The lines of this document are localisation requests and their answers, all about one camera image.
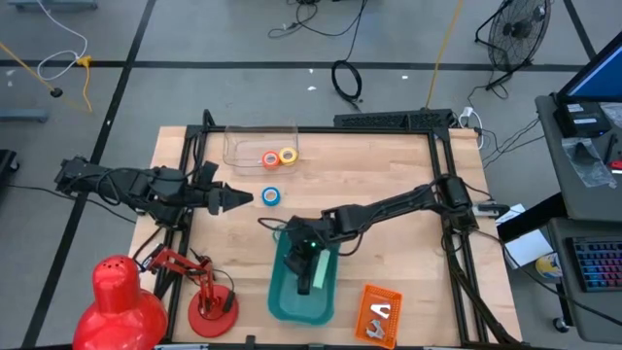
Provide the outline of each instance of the red lamp shade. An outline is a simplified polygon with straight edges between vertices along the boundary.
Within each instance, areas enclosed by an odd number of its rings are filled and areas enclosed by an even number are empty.
[[[168,318],[160,300],[140,289],[136,263],[113,256],[93,270],[95,302],[74,334],[76,350],[153,349]]]

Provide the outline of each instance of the wooden table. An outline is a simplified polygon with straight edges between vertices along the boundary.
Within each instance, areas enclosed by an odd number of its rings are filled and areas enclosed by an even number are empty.
[[[185,132],[185,127],[160,129],[152,166],[179,165]],[[267,308],[276,245],[271,233],[258,225],[256,218],[287,220],[293,214],[319,217],[323,209],[367,204],[426,184],[433,178],[426,136],[300,133],[297,171],[285,176],[237,175],[223,163],[223,138],[220,132],[207,136],[205,158],[221,165],[215,180],[252,193],[255,201],[219,216],[210,216],[205,209],[196,210],[190,246],[211,257],[217,268],[233,277],[240,314],[235,327],[218,338],[206,339],[195,334],[188,323],[188,304],[197,287],[186,279],[174,341],[243,343],[247,335],[254,334],[257,343],[361,344],[354,337],[354,326],[363,285],[372,283],[403,294],[399,345],[460,345],[447,261],[440,248],[440,219],[433,212],[415,212],[372,227],[359,252],[340,259],[335,314],[324,327],[282,323]],[[451,130],[451,138],[458,175],[471,186],[486,191],[475,134],[471,130]],[[444,169],[440,145],[438,142]],[[277,187],[282,194],[276,207],[266,207],[260,200],[260,193],[267,186]],[[470,195],[473,201],[485,199],[480,193]],[[480,219],[479,225],[481,230],[497,234],[493,220]],[[155,229],[150,218],[139,218],[130,255]],[[145,252],[151,251],[162,237],[163,234]],[[470,241],[482,298],[508,332],[520,339],[499,244],[477,234]],[[353,244],[344,244],[342,250],[349,251]],[[141,277],[141,285],[147,290],[153,289],[154,282],[152,274]],[[475,340],[466,296],[465,301],[469,337]]]

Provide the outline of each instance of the gray floor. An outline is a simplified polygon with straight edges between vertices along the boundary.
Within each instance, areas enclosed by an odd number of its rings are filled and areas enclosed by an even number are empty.
[[[617,0],[573,1],[588,36],[600,50],[622,25]],[[125,60],[146,0],[101,1],[95,12],[54,12],[89,38],[95,60]],[[321,4],[313,25],[338,30],[351,20],[357,1]],[[371,1],[361,24],[352,60],[418,62],[435,60],[456,1]],[[486,51],[472,42],[474,30],[499,5],[495,0],[467,1],[443,58],[451,63],[488,63]],[[564,2],[553,5],[549,31],[536,64],[584,64],[587,54]],[[157,0],[138,60],[172,61],[332,61],[343,56],[350,37],[324,38],[306,31],[271,41],[269,28],[292,21],[294,6],[285,1]],[[41,13],[18,13],[0,5],[0,39],[22,58],[42,59],[80,47]],[[0,59],[6,59],[0,53]],[[17,68],[0,68],[0,106],[46,108],[45,124],[0,124],[0,148],[19,152],[18,185],[53,189],[63,158],[90,156],[121,70],[92,69],[89,95],[95,115],[67,108]],[[425,104],[432,71],[362,70],[365,112],[418,109]],[[326,69],[133,69],[101,163],[148,166],[162,125],[200,123],[209,108],[217,123],[330,125],[332,116],[351,113],[330,84]],[[479,90],[472,98],[484,127],[503,140],[535,118],[534,98],[561,88],[573,73],[520,72],[506,84],[507,100]],[[433,108],[460,113],[473,86],[485,84],[485,71],[441,71]],[[72,69],[54,82],[82,103],[85,72]],[[541,134],[536,127],[524,139]],[[490,154],[482,150],[482,157]],[[497,200],[532,206],[559,188],[543,141],[501,157],[486,169]],[[529,179],[538,178],[537,182]],[[19,347],[48,275],[71,212],[72,203],[42,192],[7,191],[0,206],[0,348]],[[130,216],[127,210],[118,209]],[[104,257],[127,251],[132,226],[88,204],[54,294],[39,345],[71,341],[76,322],[92,302],[91,267]],[[575,331],[557,333],[550,320],[560,315],[556,297],[517,272],[510,273],[523,336],[534,345],[571,349],[614,349],[584,343]]]

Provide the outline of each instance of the desk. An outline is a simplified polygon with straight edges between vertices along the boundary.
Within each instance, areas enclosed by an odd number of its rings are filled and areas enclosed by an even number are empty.
[[[178,167],[185,134],[185,127],[161,128],[152,165]],[[425,136],[300,133],[297,171],[282,176],[236,175],[223,163],[223,137],[221,132],[207,136],[205,159],[221,165],[214,180],[252,193],[255,201],[219,216],[210,216],[204,209],[193,215],[190,246],[197,253],[210,256],[217,268],[233,277],[240,303],[236,325],[215,338],[216,342],[243,343],[247,335],[253,334],[261,344],[361,345],[354,338],[354,326],[363,285],[372,283],[403,293],[399,345],[460,345],[447,261],[440,248],[440,220],[432,212],[416,212],[374,226],[357,254],[340,259],[335,315],[325,327],[280,323],[267,309],[276,245],[271,233],[258,225],[256,218],[287,220],[293,214],[318,217],[322,209],[367,204],[428,183],[433,176]],[[451,137],[458,174],[473,187],[485,190],[475,134],[471,130],[451,130]],[[259,200],[267,186],[277,187],[282,194],[276,207],[265,207]],[[485,199],[479,193],[470,194],[473,200]],[[493,220],[481,219],[479,225],[486,232],[496,232]],[[155,229],[150,218],[139,218],[130,255]],[[161,237],[145,251],[153,249]],[[500,246],[480,235],[472,235],[470,242],[480,295],[508,332],[520,339]],[[344,244],[342,250],[351,249],[352,244]],[[151,274],[141,277],[141,286],[147,290],[153,289],[154,282]],[[188,304],[196,290],[190,281],[183,282],[174,341],[207,341],[196,335],[187,321]],[[472,312],[466,298],[465,301],[469,337],[474,340]]]
[[[551,218],[556,217],[601,222],[622,221],[622,205],[620,205],[622,176],[613,175],[618,182],[616,189],[609,186],[585,187],[562,148],[562,132],[553,117],[553,113],[557,109],[553,97],[540,96],[536,98],[536,108],[561,191],[543,200],[515,219],[500,225],[500,238],[503,241],[509,241],[523,233],[546,225]],[[611,125],[610,132],[592,139],[602,158],[605,156],[611,133],[615,132],[618,134],[618,138],[622,138],[622,129],[613,122]],[[622,151],[622,143],[620,142],[613,147],[611,160],[616,160],[618,151]]]
[[[575,265],[567,248],[566,239],[585,236],[612,236],[620,234],[620,227],[611,223],[578,222],[568,219],[553,219],[547,225],[551,243],[559,255],[564,268],[564,291],[566,294],[587,306],[619,318],[622,315],[622,296],[620,293],[585,293],[577,280]],[[569,326],[576,326],[581,338],[586,341],[622,343],[620,327],[590,312],[566,302],[570,315],[564,315]]]

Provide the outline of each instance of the yellow cord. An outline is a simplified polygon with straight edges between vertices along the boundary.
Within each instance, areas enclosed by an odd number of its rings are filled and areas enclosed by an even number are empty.
[[[456,24],[456,21],[458,21],[458,15],[460,14],[460,10],[462,9],[462,7],[463,0],[458,0],[458,5],[456,6],[454,17],[451,20],[451,24],[449,24],[447,32],[445,33],[443,45],[440,47],[440,52],[438,52],[438,57],[436,58],[434,74],[432,75],[432,83],[430,84],[430,91],[428,92],[428,100],[426,100],[426,109],[428,109],[428,106],[430,106],[430,100],[432,100],[432,92],[434,91],[434,84],[436,83],[436,74],[438,73],[438,65],[440,64],[440,59],[443,57],[443,53],[445,52],[445,48],[447,47],[447,42],[449,42],[449,37],[451,37],[451,32],[454,30],[454,25]]]
[[[88,107],[88,111],[90,113],[93,112],[93,109],[90,107],[90,101],[88,100],[88,96],[86,95],[86,91],[88,90],[88,82],[90,81],[90,62],[92,61],[92,57],[90,55],[86,55],[76,61],[76,63],[84,66],[86,68],[86,81],[85,87],[82,89],[82,96],[85,98],[86,105]]]
[[[35,73],[32,69],[30,69],[30,67],[28,67],[28,65],[26,65],[26,63],[24,63],[21,59],[19,59],[19,57],[17,57],[9,48],[7,48],[2,42],[0,42],[0,49],[2,49],[5,53],[7,53],[12,59],[14,59],[17,63],[19,63],[19,65],[21,65],[26,71],[28,71],[28,73],[30,73],[33,77],[35,77],[35,79],[37,79],[41,84],[43,84],[49,91],[54,91],[54,87],[52,85],[50,85],[50,83],[46,82],[45,80],[41,79],[41,77],[39,77],[39,75],[37,73]],[[88,67],[90,65],[90,62],[92,61],[91,56],[84,56],[80,59],[77,60],[77,63],[80,65],[83,65],[86,68],[86,83],[85,83],[85,88],[83,89],[83,97],[85,98],[86,101],[86,105],[88,106],[88,110],[85,110],[84,108],[80,107],[77,103],[73,102],[72,100],[65,98],[65,96],[61,96],[60,99],[69,107],[76,109],[80,112],[88,112],[88,113],[92,113],[93,110],[90,107],[90,101],[88,101],[88,97],[86,97],[86,90],[88,88],[88,81],[90,80],[90,72],[88,71]]]
[[[30,74],[32,74],[33,77],[35,77],[39,82],[41,82],[41,84],[45,85],[46,88],[48,88],[48,90],[50,91],[54,91],[54,87],[50,85],[50,83],[46,82],[45,80],[41,79],[41,77],[39,77],[37,75],[37,73],[35,73],[32,69],[30,69],[30,67],[28,67],[26,65],[26,63],[24,63],[21,59],[19,59],[19,57],[17,57],[11,50],[9,50],[9,48],[7,48],[6,46],[4,46],[4,44],[2,44],[2,42],[0,42],[0,48],[2,48],[2,50],[7,53],[12,59],[14,59],[15,61],[17,61],[17,63],[19,63],[22,67],[24,67]]]

